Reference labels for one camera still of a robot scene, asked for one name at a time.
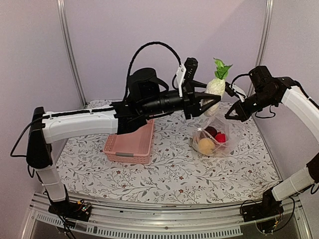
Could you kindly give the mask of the dark maroon toy beet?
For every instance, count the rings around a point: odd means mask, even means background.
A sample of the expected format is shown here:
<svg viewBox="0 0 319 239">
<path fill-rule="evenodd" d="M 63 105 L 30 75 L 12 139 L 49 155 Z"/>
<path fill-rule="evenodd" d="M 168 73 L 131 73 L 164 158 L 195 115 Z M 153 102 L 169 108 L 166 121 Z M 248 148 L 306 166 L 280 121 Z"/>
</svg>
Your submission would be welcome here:
<svg viewBox="0 0 319 239">
<path fill-rule="evenodd" d="M 208 126 L 204 130 L 208 132 L 213 138 L 215 138 L 216 135 L 218 134 L 217 130 L 212 126 Z"/>
</svg>

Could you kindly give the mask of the clear zip top bag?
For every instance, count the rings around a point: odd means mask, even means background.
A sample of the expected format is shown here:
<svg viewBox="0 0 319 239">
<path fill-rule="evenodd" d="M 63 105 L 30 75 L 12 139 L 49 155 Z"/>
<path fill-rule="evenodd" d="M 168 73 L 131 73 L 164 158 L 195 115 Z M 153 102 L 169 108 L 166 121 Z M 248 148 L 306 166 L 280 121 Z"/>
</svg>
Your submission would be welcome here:
<svg viewBox="0 0 319 239">
<path fill-rule="evenodd" d="M 193 131 L 189 144 L 197 153 L 210 157 L 227 157 L 242 138 L 243 124 L 225 118 L 228 104 L 220 104 L 217 112 L 204 118 L 200 127 Z"/>
</svg>

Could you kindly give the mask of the red knitted toy fruit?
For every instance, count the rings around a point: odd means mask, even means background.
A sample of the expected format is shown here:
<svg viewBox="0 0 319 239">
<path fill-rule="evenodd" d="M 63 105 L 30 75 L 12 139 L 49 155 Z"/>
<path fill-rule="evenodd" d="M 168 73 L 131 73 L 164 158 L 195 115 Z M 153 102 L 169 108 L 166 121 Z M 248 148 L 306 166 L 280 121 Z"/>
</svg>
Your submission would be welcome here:
<svg viewBox="0 0 319 239">
<path fill-rule="evenodd" d="M 225 143 L 227 141 L 226 134 L 219 132 L 216 135 L 215 140 L 219 143 Z"/>
</svg>

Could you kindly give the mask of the white toy cabbage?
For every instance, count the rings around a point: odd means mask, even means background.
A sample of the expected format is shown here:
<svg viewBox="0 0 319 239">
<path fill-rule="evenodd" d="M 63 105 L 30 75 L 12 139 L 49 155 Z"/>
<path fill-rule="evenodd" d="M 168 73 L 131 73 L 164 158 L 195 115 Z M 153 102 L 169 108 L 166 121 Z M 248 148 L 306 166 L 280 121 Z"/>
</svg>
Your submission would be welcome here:
<svg viewBox="0 0 319 239">
<path fill-rule="evenodd" d="M 207 84 L 205 93 L 220 95 L 222 98 L 225 92 L 225 79 L 232 65 L 225 65 L 222 60 L 217 58 L 214 58 L 214 62 L 216 64 L 216 71 L 214 72 L 215 78 Z"/>
</svg>

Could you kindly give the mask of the yellow toy pear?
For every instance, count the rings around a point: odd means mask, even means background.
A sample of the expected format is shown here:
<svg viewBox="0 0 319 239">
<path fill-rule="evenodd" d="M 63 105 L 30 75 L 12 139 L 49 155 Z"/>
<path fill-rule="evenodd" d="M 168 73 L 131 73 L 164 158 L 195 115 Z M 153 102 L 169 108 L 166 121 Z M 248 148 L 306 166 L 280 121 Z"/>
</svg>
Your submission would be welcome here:
<svg viewBox="0 0 319 239">
<path fill-rule="evenodd" d="M 198 142 L 197 149 L 200 153 L 209 155 L 215 150 L 215 143 L 210 138 L 202 138 Z"/>
</svg>

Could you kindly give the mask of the pink perforated plastic basket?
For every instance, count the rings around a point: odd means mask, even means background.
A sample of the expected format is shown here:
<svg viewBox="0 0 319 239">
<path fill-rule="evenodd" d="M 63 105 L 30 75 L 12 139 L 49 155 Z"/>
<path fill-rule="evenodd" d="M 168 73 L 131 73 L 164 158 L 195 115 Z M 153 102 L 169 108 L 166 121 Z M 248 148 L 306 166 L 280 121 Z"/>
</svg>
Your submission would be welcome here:
<svg viewBox="0 0 319 239">
<path fill-rule="evenodd" d="M 137 131 L 108 136 L 103 152 L 109 161 L 148 164 L 153 145 L 155 121 L 149 120 Z"/>
</svg>

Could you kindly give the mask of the white toy radish with leaves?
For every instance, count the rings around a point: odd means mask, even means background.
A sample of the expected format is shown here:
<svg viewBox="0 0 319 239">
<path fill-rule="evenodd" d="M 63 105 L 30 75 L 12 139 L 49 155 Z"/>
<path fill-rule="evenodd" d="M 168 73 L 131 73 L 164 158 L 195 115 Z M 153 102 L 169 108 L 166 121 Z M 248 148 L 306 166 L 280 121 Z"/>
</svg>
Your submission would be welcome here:
<svg viewBox="0 0 319 239">
<path fill-rule="evenodd" d="M 212 152 L 212 157 L 226 157 L 228 156 L 228 148 L 227 147 L 219 147 Z"/>
</svg>

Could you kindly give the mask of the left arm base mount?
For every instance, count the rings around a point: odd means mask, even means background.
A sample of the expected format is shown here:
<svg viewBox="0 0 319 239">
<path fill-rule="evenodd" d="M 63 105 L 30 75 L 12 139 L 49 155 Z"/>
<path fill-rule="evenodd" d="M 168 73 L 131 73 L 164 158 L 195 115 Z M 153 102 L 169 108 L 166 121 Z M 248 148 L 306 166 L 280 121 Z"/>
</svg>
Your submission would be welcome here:
<svg viewBox="0 0 319 239">
<path fill-rule="evenodd" d="M 48 211 L 64 219 L 74 219 L 88 222 L 91 216 L 92 204 L 83 199 L 77 202 L 70 202 L 69 199 L 60 202 L 50 200 Z"/>
</svg>

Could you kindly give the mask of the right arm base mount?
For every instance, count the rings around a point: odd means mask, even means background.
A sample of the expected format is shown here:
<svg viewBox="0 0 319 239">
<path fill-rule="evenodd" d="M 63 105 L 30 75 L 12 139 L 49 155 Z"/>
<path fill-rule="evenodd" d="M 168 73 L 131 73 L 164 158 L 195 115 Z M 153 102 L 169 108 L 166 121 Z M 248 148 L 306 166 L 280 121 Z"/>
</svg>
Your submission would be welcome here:
<svg viewBox="0 0 319 239">
<path fill-rule="evenodd" d="M 259 203 L 246 200 L 240 207 L 244 222 L 257 221 L 256 228 L 263 234 L 273 233 L 277 228 L 284 209 L 280 201 L 276 201 L 270 193 L 264 193 Z"/>
</svg>

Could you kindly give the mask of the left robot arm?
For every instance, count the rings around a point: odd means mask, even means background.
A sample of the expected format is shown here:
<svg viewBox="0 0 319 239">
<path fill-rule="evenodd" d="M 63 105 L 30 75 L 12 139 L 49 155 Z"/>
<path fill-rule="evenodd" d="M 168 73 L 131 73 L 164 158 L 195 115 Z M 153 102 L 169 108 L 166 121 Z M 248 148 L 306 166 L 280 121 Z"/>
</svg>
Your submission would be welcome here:
<svg viewBox="0 0 319 239">
<path fill-rule="evenodd" d="M 111 133 L 115 137 L 112 161 L 139 159 L 149 154 L 153 136 L 153 120 L 183 111 L 185 118 L 198 117 L 221 99 L 219 95 L 196 92 L 203 84 L 193 80 L 193 70 L 181 66 L 176 73 L 177 90 L 157 77 L 152 68 L 142 68 L 127 78 L 129 95 L 104 108 L 72 112 L 47 113 L 35 109 L 32 122 L 25 128 L 29 133 L 28 165 L 35 169 L 48 196 L 63 216 L 74 212 L 65 186 L 60 181 L 51 158 L 53 142 L 90 134 Z"/>
</svg>

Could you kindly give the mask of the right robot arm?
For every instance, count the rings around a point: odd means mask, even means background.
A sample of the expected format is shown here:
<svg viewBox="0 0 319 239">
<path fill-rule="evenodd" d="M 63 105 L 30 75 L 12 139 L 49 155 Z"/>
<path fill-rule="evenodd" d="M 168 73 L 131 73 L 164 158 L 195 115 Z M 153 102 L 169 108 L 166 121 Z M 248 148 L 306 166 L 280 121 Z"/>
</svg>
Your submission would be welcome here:
<svg viewBox="0 0 319 239">
<path fill-rule="evenodd" d="M 282 104 L 303 123 L 315 139 L 319 138 L 319 106 L 298 81 L 290 77 L 274 77 L 266 66 L 257 66 L 246 73 L 246 76 L 250 78 L 255 93 L 247 96 L 234 81 L 226 83 L 227 94 L 239 99 L 226 113 L 226 119 L 244 122 L 264 108 Z M 262 217 L 268 217 L 277 209 L 277 202 L 318 182 L 319 157 L 316 155 L 304 168 L 264 192 L 263 202 L 258 205 L 258 213 Z"/>
</svg>

